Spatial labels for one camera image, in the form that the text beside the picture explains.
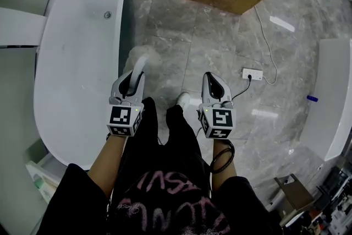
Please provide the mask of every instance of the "white cable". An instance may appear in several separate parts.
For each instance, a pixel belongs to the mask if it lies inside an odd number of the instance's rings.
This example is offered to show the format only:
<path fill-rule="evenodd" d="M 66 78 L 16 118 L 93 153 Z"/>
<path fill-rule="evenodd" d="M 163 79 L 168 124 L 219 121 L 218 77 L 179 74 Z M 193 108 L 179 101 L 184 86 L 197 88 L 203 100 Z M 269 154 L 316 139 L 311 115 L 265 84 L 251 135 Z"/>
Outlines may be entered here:
<path fill-rule="evenodd" d="M 262 28 L 263 37 L 264 37 L 265 42 L 266 42 L 266 44 L 267 44 L 267 46 L 268 46 L 268 48 L 269 48 L 269 53 L 270 53 L 271 62 L 273 62 L 274 67 L 275 67 L 275 70 L 276 70 L 276 73 L 275 73 L 275 80 L 274 80 L 273 83 L 270 83 L 270 82 L 266 79 L 266 77 L 265 77 L 264 75 L 263 75 L 263 78 L 265 79 L 265 81 L 266 81 L 268 84 L 274 85 L 274 84 L 276 83 L 276 80 L 277 80 L 277 67 L 276 67 L 275 62 L 274 62 L 274 60 L 273 60 L 273 56 L 272 56 L 272 54 L 271 54 L 271 48 L 270 48 L 270 45 L 269 45 L 269 43 L 268 43 L 268 41 L 267 41 L 267 39 L 266 39 L 266 36 L 265 36 L 265 33 L 264 33 L 264 29 L 263 29 L 263 23 L 262 23 L 262 20 L 260 19 L 260 16 L 259 16 L 257 7 L 254 6 L 254 9 L 255 9 L 255 12 L 257 13 L 257 16 L 258 16 L 258 19 L 259 19 L 259 23 L 260 23 L 260 27 Z"/>

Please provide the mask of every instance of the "bathtub drain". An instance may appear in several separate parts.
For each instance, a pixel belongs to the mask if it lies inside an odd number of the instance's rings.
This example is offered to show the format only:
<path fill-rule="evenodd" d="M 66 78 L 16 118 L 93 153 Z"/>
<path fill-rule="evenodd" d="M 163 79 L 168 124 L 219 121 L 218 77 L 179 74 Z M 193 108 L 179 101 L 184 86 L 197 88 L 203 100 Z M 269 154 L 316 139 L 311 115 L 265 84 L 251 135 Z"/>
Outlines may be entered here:
<path fill-rule="evenodd" d="M 105 19 L 110 19 L 110 18 L 111 18 L 111 12 L 110 12 L 110 11 L 105 12 L 104 18 L 105 18 Z"/>

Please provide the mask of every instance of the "power cord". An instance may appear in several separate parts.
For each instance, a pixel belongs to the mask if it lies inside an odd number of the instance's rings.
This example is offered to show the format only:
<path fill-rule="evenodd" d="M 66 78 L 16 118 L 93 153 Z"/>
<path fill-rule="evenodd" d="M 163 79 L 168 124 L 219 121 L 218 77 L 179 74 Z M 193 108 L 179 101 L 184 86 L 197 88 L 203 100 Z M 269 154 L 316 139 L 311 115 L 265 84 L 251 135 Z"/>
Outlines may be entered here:
<path fill-rule="evenodd" d="M 233 161 L 233 158 L 235 156 L 235 147 L 234 145 L 232 144 L 232 142 L 228 139 L 218 139 L 218 141 L 221 141 L 222 143 L 226 144 L 229 146 L 229 148 L 226 148 L 224 150 L 222 150 L 219 154 L 217 154 L 215 156 L 215 158 L 213 158 L 212 162 L 210 163 L 210 172 L 211 173 L 220 173 L 222 172 L 225 168 L 227 168 Z M 219 160 L 219 158 L 227 153 L 227 152 L 231 152 L 231 157 L 229 158 L 229 160 L 227 161 L 227 163 L 225 163 L 225 165 L 223 165 L 221 168 L 218 168 L 217 170 L 214 170 L 214 165 L 216 163 L 217 160 Z"/>
<path fill-rule="evenodd" d="M 251 85 L 251 81 L 252 81 L 252 76 L 250 74 L 248 75 L 248 79 L 249 79 L 248 87 L 245 90 L 243 90 L 241 93 L 238 93 L 237 95 L 235 95 L 231 99 L 231 101 L 233 101 L 237 96 L 240 96 L 242 93 L 244 93 L 244 92 L 246 92 L 248 90 L 249 86 Z"/>
<path fill-rule="evenodd" d="M 200 130 L 201 130 L 202 128 L 203 128 L 203 127 L 201 127 L 200 129 L 198 129 L 197 134 L 196 134 L 196 138 L 198 137 L 198 134 L 199 134 L 199 132 L 200 132 Z"/>
<path fill-rule="evenodd" d="M 274 80 L 273 83 L 270 83 L 270 82 L 266 79 L 266 77 L 265 77 L 264 75 L 263 75 L 263 78 L 265 79 L 265 81 L 266 81 L 268 84 L 274 85 L 274 84 L 276 83 L 276 80 L 277 80 L 277 67 L 276 67 L 275 62 L 274 62 L 274 60 L 273 60 L 273 56 L 272 56 L 272 53 L 271 53 L 271 48 L 270 48 L 270 45 L 269 45 L 269 43 L 268 43 L 268 41 L 267 41 L 267 39 L 266 39 L 266 36 L 265 36 L 265 33 L 264 33 L 264 29 L 263 29 L 263 23 L 262 23 L 262 20 L 260 19 L 260 16 L 259 16 L 257 7 L 254 6 L 254 9 L 255 9 L 255 12 L 257 13 L 257 16 L 258 16 L 258 19 L 259 19 L 259 23 L 260 23 L 260 27 L 261 27 L 261 29 L 262 29 L 263 37 L 264 37 L 265 42 L 266 42 L 266 44 L 267 44 L 267 46 L 268 46 L 268 48 L 269 48 L 269 53 L 270 53 L 271 62 L 273 62 L 273 65 L 274 65 L 275 70 L 276 70 L 276 73 L 275 73 L 275 80 Z"/>

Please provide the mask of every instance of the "blue object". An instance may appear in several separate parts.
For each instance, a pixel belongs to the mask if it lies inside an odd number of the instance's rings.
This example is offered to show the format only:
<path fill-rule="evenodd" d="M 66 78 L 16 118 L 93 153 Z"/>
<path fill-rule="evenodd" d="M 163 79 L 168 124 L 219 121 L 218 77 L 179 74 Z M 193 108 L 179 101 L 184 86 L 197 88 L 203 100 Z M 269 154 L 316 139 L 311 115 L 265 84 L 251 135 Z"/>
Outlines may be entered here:
<path fill-rule="evenodd" d="M 310 95 L 307 96 L 307 99 L 310 101 L 313 101 L 313 102 L 318 102 L 318 100 L 319 100 L 318 98 L 310 96 Z"/>

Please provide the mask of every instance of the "black shirt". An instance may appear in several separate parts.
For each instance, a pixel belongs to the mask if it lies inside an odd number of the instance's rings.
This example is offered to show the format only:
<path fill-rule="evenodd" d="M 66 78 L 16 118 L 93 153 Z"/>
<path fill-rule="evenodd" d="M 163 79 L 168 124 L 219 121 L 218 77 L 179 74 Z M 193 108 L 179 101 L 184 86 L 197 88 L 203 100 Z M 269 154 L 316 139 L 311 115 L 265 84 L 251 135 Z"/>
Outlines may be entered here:
<path fill-rule="evenodd" d="M 210 199 L 181 173 L 149 171 L 112 201 L 107 211 L 103 191 L 71 164 L 38 234 L 281 233 L 243 177 L 227 179 Z"/>

